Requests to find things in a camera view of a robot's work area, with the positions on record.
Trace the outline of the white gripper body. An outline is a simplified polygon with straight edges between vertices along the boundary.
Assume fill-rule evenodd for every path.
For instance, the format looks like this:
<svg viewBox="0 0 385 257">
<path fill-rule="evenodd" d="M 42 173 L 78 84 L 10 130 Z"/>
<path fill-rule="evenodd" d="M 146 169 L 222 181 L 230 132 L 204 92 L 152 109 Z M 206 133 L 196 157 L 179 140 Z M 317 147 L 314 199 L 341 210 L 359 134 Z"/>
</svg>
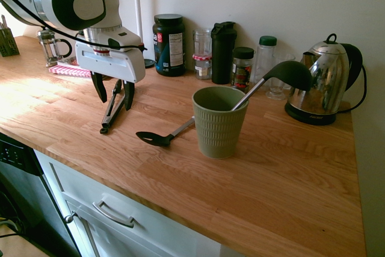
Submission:
<svg viewBox="0 0 385 257">
<path fill-rule="evenodd" d="M 109 56 L 97 55 L 84 43 L 76 42 L 75 52 L 81 68 L 127 82 L 137 83 L 146 75 L 144 58 L 139 49 L 127 52 L 110 51 Z"/>
</svg>

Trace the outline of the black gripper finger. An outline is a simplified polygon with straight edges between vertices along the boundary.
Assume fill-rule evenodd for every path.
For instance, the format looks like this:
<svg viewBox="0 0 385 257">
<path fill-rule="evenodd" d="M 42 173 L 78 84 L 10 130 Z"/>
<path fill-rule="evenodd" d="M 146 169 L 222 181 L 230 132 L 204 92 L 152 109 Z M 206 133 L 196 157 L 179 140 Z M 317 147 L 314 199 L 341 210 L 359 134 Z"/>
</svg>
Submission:
<svg viewBox="0 0 385 257">
<path fill-rule="evenodd" d="M 105 103 L 107 101 L 107 93 L 103 84 L 103 75 L 97 72 L 91 72 L 91 79 L 99 98 Z"/>
<path fill-rule="evenodd" d="M 123 81 L 123 88 L 125 91 L 124 96 L 124 106 L 126 111 L 131 109 L 134 94 L 135 94 L 135 84 L 133 82 Z"/>
</svg>

